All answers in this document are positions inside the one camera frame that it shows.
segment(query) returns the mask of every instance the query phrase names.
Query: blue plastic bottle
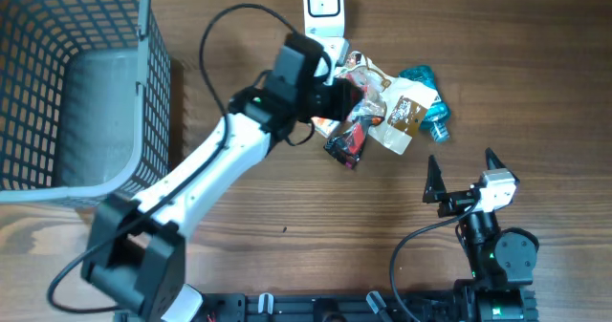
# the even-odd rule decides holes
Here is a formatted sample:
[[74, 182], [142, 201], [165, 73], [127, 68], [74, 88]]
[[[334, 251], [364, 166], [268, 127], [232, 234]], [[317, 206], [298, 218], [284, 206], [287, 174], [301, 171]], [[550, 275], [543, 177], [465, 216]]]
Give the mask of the blue plastic bottle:
[[406, 69], [400, 73], [400, 77], [421, 82], [438, 93], [438, 96], [433, 100], [431, 108], [427, 111], [423, 122], [421, 122], [420, 129], [429, 130], [433, 140], [437, 142], [449, 140], [450, 135], [448, 134], [446, 122], [450, 118], [450, 108], [440, 98], [440, 92], [436, 88], [431, 68], [427, 65], [420, 65], [412, 69]]

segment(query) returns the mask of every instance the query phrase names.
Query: wood grain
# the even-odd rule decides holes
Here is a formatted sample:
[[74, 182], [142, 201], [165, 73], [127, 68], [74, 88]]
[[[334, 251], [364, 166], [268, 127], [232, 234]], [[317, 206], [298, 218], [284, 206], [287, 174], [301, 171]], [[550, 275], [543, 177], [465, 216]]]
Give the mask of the wood grain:
[[[197, 71], [200, 36], [216, 12], [241, 2], [264, 4], [301, 28], [301, 0], [153, 0], [166, 47], [184, 69], [184, 141], [173, 143], [184, 154], [219, 118]], [[188, 282], [222, 292], [388, 290], [392, 248], [436, 222], [435, 207], [421, 203], [427, 156], [437, 156], [448, 189], [463, 189], [490, 146], [521, 179], [500, 224], [541, 242], [541, 320], [608, 321], [612, 0], [346, 0], [346, 10], [353, 48], [386, 73], [432, 67], [453, 111], [452, 141], [422, 134], [401, 157], [369, 141], [355, 171], [334, 162], [319, 136], [279, 145], [201, 223], [188, 248]], [[223, 99], [272, 65], [285, 33], [258, 11], [215, 27], [206, 62]], [[84, 249], [87, 232], [68, 210], [0, 206], [0, 321], [85, 319], [52, 311], [44, 292]], [[398, 263], [403, 289], [449, 288], [469, 276], [450, 227], [408, 243]], [[108, 304], [76, 277], [60, 298]]]

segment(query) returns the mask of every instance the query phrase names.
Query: gray bin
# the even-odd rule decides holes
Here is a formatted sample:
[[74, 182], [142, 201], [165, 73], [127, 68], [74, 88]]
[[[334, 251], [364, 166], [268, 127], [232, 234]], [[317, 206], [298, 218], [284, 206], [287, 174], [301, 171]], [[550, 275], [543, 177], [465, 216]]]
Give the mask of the gray bin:
[[151, 0], [0, 0], [0, 204], [98, 204], [167, 174]]

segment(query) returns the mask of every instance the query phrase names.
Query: brown label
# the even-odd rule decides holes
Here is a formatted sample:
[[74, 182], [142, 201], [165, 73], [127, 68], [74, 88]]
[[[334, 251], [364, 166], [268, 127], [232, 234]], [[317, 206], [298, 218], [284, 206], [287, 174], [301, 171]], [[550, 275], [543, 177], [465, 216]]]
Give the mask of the brown label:
[[405, 134], [414, 137], [425, 114], [427, 114], [427, 108], [407, 97], [401, 97], [386, 122]]

